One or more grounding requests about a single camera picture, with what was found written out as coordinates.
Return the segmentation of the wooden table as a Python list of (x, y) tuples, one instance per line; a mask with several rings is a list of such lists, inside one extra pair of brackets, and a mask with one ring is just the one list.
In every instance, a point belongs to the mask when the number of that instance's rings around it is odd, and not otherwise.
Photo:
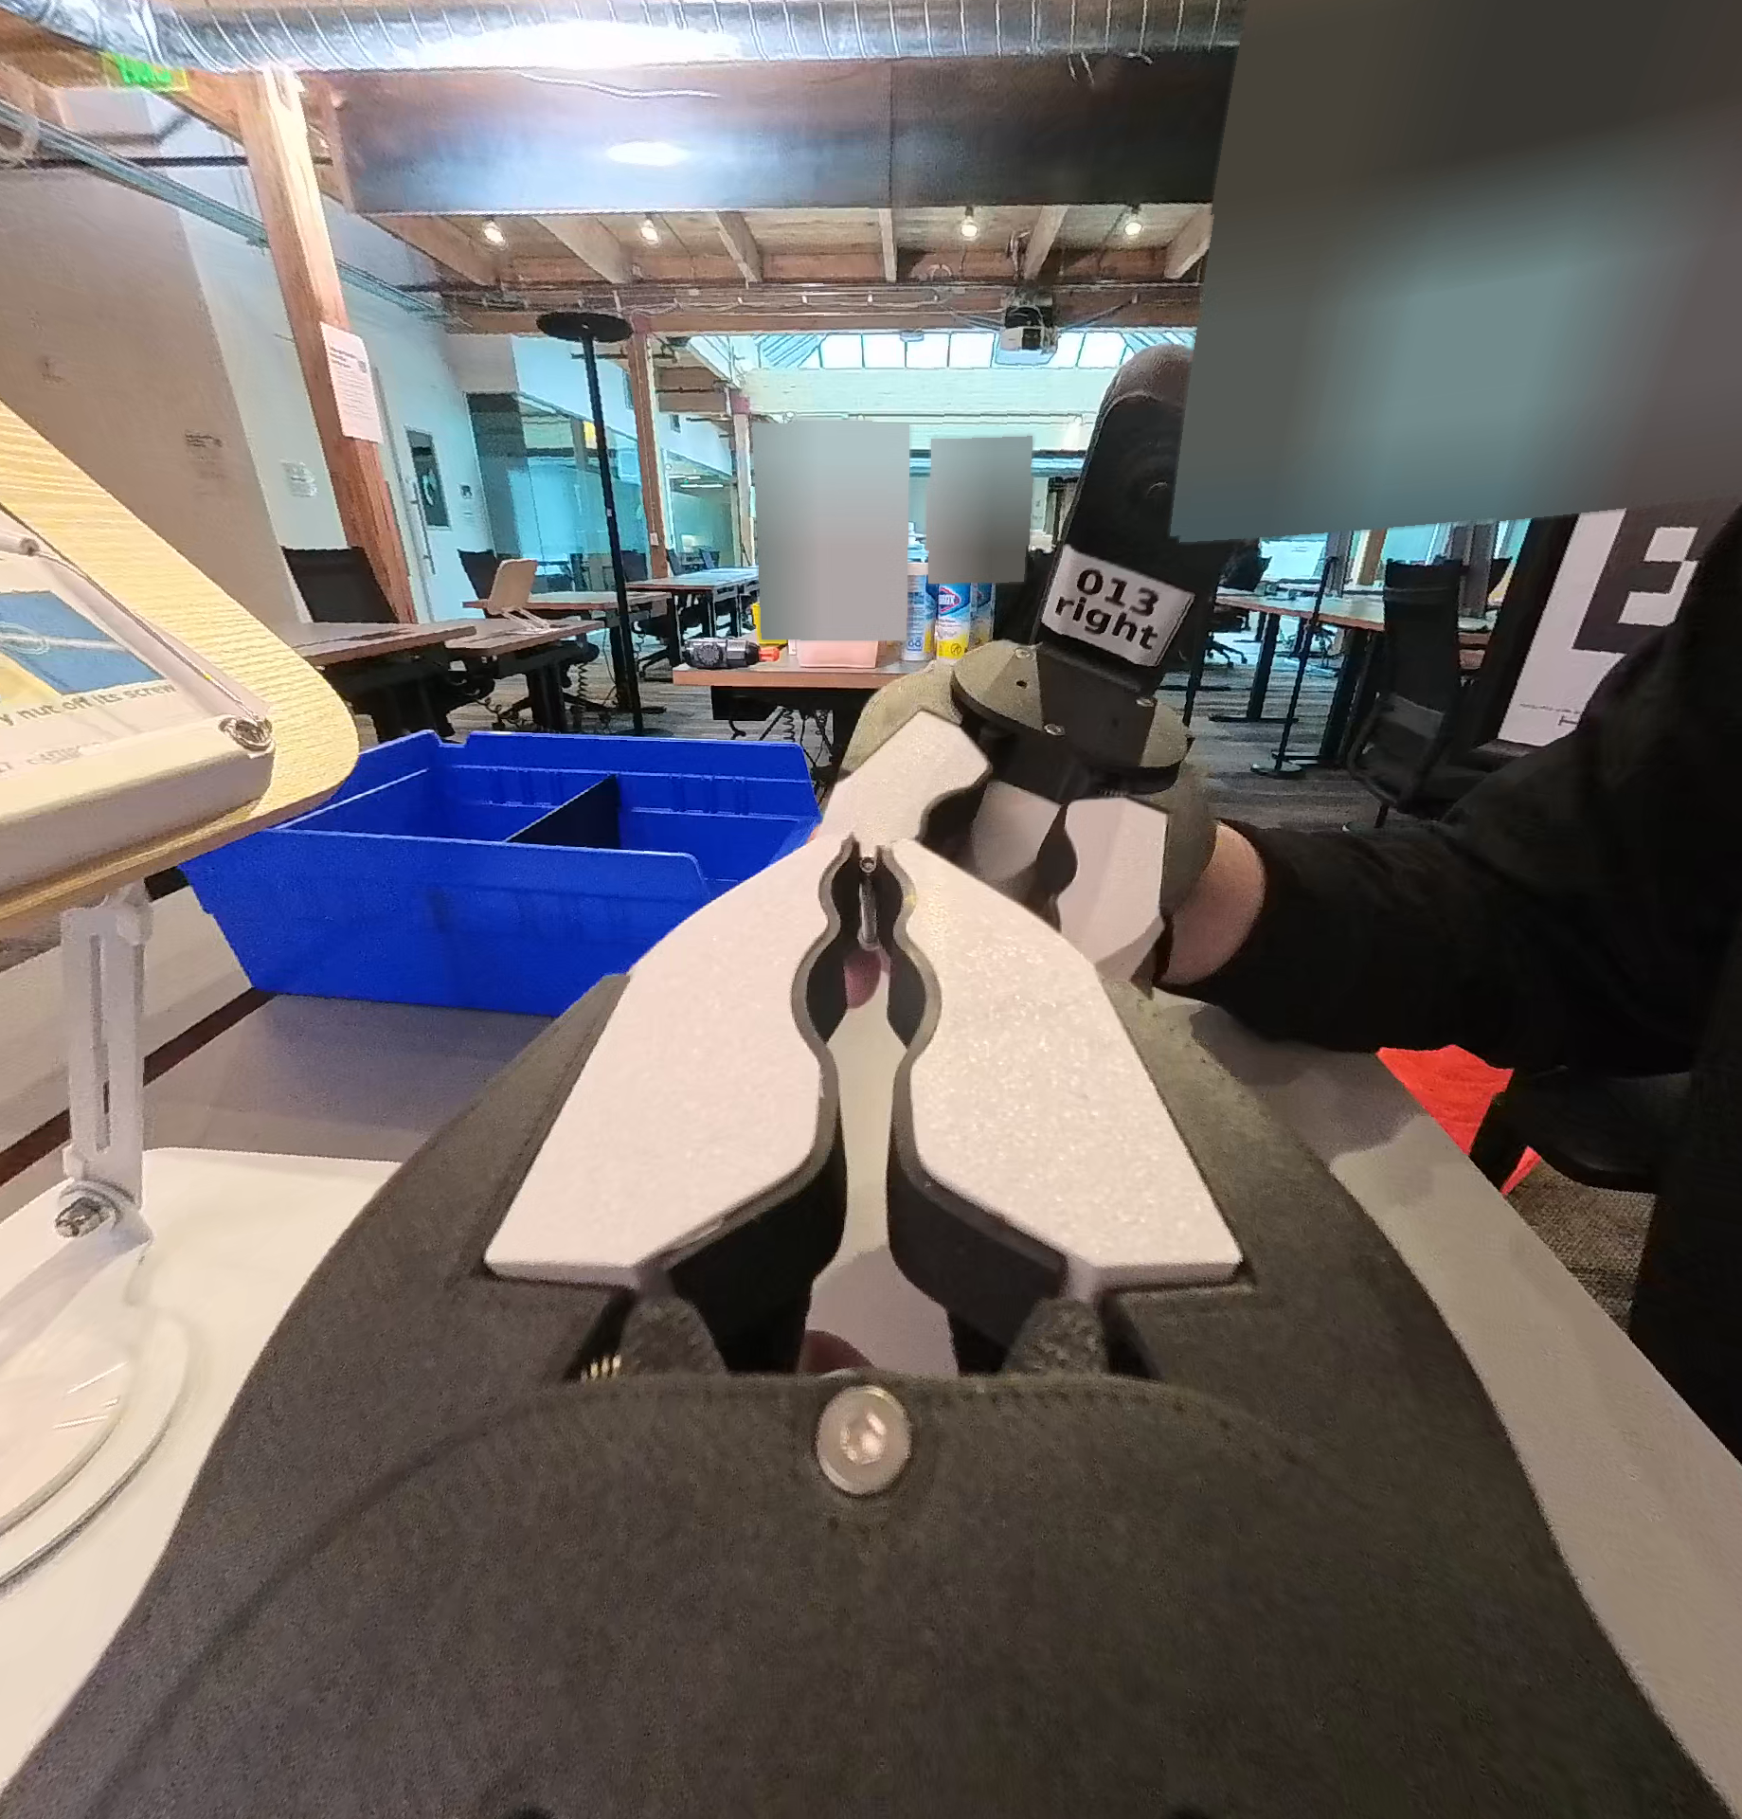
[(929, 671), (929, 661), (898, 660), (878, 668), (806, 668), (797, 661), (779, 660), (772, 663), (758, 661), (746, 668), (701, 671), (698, 666), (677, 666), (672, 685), (686, 691), (702, 691), (714, 694), (825, 694), (825, 696), (861, 696), (878, 694), (891, 689), (899, 681)]

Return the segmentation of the wooden instruction board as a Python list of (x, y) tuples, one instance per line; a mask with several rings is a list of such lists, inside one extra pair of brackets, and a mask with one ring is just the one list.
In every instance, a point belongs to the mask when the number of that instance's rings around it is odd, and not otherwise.
[(275, 729), (272, 780), (255, 805), (0, 898), (0, 940), (314, 809), (352, 773), (354, 718), (317, 671), (2, 401), (0, 506), (136, 613), (259, 694)]

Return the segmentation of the black and white poster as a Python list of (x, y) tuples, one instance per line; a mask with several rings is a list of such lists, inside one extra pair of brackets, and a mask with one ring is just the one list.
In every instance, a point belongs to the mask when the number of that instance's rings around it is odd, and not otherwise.
[(1610, 671), (1673, 626), (1721, 517), (1709, 503), (1577, 517), (1501, 718), (1503, 743), (1563, 738)]

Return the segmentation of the person's right hand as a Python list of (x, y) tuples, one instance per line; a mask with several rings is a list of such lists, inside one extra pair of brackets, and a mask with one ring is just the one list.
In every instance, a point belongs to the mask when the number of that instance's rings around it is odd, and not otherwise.
[(1159, 882), (1155, 984), (1185, 988), (1222, 968), (1251, 936), (1266, 892), (1262, 855), (1240, 831), (1206, 814), (1170, 823)]

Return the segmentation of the brown office desk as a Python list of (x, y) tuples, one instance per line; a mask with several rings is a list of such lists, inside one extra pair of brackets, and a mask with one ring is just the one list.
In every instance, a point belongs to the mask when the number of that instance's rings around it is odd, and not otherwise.
[(680, 663), (686, 633), (742, 636), (758, 596), (754, 568), (696, 571), (630, 582), (614, 593), (533, 593), (520, 620), (490, 620), (484, 601), (468, 620), (436, 623), (295, 626), (287, 640), (352, 713), (367, 717), (379, 742), (436, 730), (451, 738), (450, 713), (463, 699), (490, 696), (520, 677), (540, 730), (582, 730), (587, 710), (630, 717), (645, 726), (636, 682), (652, 657), (638, 638), (657, 640), (670, 666)]

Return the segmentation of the person's right forearm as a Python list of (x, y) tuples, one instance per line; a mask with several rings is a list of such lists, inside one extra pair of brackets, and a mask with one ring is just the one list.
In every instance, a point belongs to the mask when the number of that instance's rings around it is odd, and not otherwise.
[(1258, 1033), (1515, 1071), (1693, 1067), (1742, 995), (1742, 508), (1577, 726), (1444, 820), (1225, 826), (1262, 855), (1266, 904), (1181, 991)]

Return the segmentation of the black office chair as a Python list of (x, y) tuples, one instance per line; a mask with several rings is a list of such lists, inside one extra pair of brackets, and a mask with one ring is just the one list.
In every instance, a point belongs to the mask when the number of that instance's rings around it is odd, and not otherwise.
[(1376, 831), (1391, 817), (1441, 818), (1492, 771), (1467, 726), (1462, 586), (1457, 562), (1389, 560), (1383, 568), (1374, 694), (1347, 746), (1347, 771), (1376, 802)]

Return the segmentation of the black bin divider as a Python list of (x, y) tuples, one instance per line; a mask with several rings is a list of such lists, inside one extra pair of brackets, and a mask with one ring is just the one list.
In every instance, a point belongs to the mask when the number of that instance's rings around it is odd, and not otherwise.
[(565, 805), (517, 831), (517, 847), (616, 853), (623, 848), (623, 792), (617, 776), (595, 777)]

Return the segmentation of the silver ventilation duct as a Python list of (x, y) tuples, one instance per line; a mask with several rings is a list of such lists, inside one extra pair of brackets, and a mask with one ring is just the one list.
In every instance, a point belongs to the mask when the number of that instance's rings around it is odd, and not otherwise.
[(698, 64), (1155, 56), (1243, 39), (1243, 3), (138, 4), (165, 62), (231, 73), (543, 72)]

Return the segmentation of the blue plastic bin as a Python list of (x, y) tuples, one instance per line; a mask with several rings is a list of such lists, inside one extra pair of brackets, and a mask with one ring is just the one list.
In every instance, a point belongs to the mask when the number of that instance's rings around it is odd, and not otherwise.
[[(510, 842), (603, 776), (623, 792), (621, 851)], [(255, 988), (554, 1017), (819, 818), (794, 743), (417, 734), (184, 873)]]

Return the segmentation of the white paper sign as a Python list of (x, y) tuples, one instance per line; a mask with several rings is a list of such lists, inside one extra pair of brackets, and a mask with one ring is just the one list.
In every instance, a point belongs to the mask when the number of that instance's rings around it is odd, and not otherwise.
[(383, 406), (366, 342), (330, 323), (320, 325), (341, 432), (360, 443), (383, 443)]

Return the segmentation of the black chair base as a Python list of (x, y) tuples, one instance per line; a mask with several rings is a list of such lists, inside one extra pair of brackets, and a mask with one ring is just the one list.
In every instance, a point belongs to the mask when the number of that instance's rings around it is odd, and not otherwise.
[(1499, 1190), (1530, 1152), (1589, 1187), (1653, 1194), (1673, 1141), (1684, 1079), (1518, 1071), (1473, 1136), (1473, 1165)]

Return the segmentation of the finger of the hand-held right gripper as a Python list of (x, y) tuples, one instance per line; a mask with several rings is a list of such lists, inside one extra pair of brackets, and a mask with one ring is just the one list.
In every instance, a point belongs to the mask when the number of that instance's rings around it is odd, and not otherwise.
[(958, 864), (978, 885), (957, 974), (995, 995), (1101, 995), (1131, 979), (1162, 932), (1167, 820), (1124, 796), (1052, 802), (982, 781)]
[(934, 713), (908, 718), (865, 761), (844, 771), (820, 820), (820, 844), (832, 853), (881, 853), (923, 839), (929, 820), (963, 798), (978, 801), (991, 763), (964, 729)]

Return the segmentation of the framed instruction sheet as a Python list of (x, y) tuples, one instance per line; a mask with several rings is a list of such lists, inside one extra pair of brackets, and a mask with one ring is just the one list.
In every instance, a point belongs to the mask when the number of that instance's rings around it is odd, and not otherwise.
[(255, 805), (265, 700), (0, 506), (0, 898)]

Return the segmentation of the orange cone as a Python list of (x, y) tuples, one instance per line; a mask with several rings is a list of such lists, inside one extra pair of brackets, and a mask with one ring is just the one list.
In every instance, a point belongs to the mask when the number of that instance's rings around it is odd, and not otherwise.
[(1497, 1067), (1462, 1047), (1431, 1051), (1383, 1047), (1376, 1057), (1462, 1149), (1487, 1169), (1489, 1139), (1480, 1131), (1492, 1105), (1512, 1084), (1510, 1067)]

